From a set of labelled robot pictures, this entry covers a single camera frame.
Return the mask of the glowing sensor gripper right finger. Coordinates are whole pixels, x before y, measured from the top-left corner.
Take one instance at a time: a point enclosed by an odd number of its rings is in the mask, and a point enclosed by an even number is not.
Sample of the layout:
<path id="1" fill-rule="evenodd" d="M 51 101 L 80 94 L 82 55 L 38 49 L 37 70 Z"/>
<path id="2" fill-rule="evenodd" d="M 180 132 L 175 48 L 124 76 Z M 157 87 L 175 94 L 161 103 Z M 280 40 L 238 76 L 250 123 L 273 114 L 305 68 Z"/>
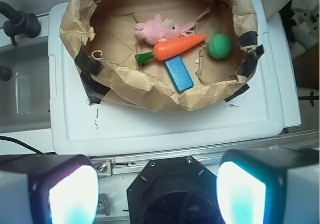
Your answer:
<path id="1" fill-rule="evenodd" d="M 231 149 L 216 193 L 226 223 L 319 223 L 320 152 L 312 148 Z"/>

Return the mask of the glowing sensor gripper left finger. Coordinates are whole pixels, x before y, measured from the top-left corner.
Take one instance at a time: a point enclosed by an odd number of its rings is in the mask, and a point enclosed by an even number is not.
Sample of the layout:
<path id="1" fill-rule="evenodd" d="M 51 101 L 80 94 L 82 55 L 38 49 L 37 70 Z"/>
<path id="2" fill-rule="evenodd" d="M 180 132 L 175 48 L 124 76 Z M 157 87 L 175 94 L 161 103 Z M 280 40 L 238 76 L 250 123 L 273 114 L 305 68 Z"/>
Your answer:
<path id="1" fill-rule="evenodd" d="M 93 223 L 99 181 L 82 154 L 2 155 L 1 223 Z"/>

